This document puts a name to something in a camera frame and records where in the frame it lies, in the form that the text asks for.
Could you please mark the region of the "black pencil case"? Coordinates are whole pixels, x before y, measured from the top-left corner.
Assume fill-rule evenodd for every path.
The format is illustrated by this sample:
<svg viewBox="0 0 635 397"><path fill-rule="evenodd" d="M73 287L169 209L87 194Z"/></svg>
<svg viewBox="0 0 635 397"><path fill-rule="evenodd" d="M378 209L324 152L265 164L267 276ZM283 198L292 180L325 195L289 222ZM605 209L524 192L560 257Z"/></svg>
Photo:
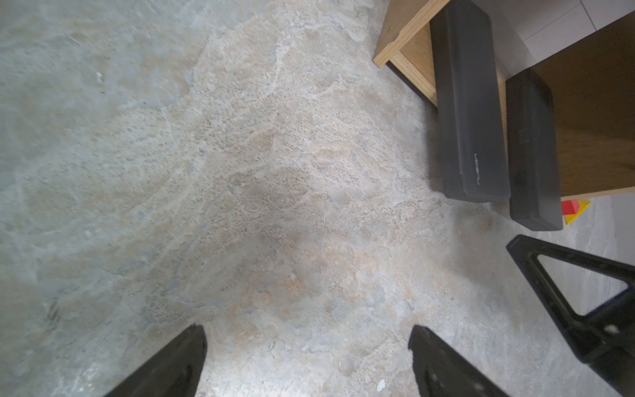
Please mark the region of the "black pencil case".
<svg viewBox="0 0 635 397"><path fill-rule="evenodd" d="M451 1L430 21L443 193L474 203L506 201L509 171L491 20Z"/></svg>
<svg viewBox="0 0 635 397"><path fill-rule="evenodd" d="M531 68L506 82L509 211L534 232L563 228L562 201L549 86Z"/></svg>

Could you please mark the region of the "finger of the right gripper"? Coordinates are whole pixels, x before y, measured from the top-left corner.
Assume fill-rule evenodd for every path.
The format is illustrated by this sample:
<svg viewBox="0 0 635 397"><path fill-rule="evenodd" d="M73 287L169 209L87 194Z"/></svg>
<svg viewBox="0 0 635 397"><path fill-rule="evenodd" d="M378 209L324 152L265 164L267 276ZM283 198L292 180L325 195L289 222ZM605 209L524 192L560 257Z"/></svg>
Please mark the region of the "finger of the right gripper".
<svg viewBox="0 0 635 397"><path fill-rule="evenodd" d="M506 246L572 352L582 363L634 363L634 267L518 235ZM627 289L588 314L577 314L539 261L546 256L623 281Z"/></svg>

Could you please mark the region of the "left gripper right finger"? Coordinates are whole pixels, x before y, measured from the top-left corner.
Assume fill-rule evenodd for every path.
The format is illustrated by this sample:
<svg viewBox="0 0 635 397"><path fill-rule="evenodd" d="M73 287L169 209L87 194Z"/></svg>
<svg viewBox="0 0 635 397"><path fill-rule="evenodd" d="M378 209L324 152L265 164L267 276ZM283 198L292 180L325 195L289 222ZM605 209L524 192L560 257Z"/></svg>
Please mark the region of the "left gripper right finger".
<svg viewBox="0 0 635 397"><path fill-rule="evenodd" d="M506 396L507 394L431 329L413 326L408 350L421 396Z"/></svg>

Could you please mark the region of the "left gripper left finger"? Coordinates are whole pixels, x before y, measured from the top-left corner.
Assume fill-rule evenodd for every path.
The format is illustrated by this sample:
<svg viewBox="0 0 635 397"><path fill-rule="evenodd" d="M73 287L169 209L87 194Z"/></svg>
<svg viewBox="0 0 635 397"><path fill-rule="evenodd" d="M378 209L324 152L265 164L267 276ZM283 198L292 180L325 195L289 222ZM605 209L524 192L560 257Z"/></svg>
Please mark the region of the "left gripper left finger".
<svg viewBox="0 0 635 397"><path fill-rule="evenodd" d="M203 326L192 324L124 381L112 396L195 396L208 341Z"/></svg>

